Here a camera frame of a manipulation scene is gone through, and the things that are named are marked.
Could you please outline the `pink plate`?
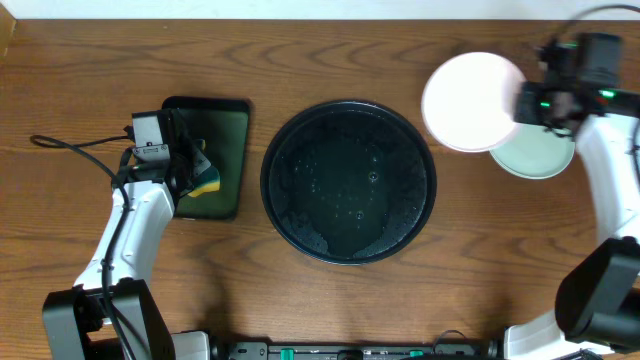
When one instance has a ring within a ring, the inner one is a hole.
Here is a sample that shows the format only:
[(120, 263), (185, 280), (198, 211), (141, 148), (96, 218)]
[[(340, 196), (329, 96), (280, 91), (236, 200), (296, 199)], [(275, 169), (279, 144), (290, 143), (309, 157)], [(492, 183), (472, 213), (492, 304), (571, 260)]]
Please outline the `pink plate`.
[(431, 75), (421, 99), (428, 132), (460, 152), (493, 150), (519, 130), (515, 104), (526, 77), (510, 60), (487, 52), (455, 56)]

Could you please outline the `green yellow sponge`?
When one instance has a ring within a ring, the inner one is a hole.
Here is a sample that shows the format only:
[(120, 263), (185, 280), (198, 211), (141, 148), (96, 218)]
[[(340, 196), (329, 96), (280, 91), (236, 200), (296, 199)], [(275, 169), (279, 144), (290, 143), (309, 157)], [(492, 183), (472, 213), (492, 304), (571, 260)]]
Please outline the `green yellow sponge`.
[(205, 154), (206, 142), (197, 139), (192, 142), (193, 168), (189, 197), (196, 198), (202, 194), (217, 192), (221, 187), (219, 170)]

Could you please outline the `mint green plate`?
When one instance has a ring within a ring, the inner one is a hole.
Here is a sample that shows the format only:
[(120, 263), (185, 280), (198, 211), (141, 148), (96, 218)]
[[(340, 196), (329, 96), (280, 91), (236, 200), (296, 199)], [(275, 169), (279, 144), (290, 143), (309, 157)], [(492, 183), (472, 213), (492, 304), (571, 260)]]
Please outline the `mint green plate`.
[(512, 175), (532, 180), (554, 177), (571, 163), (575, 144), (543, 127), (522, 125), (505, 144), (490, 151), (494, 161)]

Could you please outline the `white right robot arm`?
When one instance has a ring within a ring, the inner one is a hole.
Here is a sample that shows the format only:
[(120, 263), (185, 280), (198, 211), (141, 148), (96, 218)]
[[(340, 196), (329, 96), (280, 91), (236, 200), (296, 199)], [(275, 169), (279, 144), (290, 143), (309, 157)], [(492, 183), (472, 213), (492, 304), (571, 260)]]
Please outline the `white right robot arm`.
[(639, 349), (639, 96), (619, 89), (622, 40), (580, 33), (539, 51), (518, 123), (571, 139), (589, 179), (599, 244), (561, 282), (552, 311), (504, 335), (507, 359), (585, 359)]

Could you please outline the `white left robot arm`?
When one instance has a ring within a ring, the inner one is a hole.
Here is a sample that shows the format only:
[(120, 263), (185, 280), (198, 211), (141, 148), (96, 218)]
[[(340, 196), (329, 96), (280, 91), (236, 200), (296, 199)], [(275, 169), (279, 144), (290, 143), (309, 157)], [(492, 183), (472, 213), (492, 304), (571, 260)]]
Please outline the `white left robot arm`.
[(180, 199), (221, 187), (219, 171), (175, 109), (135, 113), (117, 171), (110, 218), (69, 290), (51, 292), (42, 317), (56, 359), (209, 359), (203, 331), (169, 332), (149, 282)]

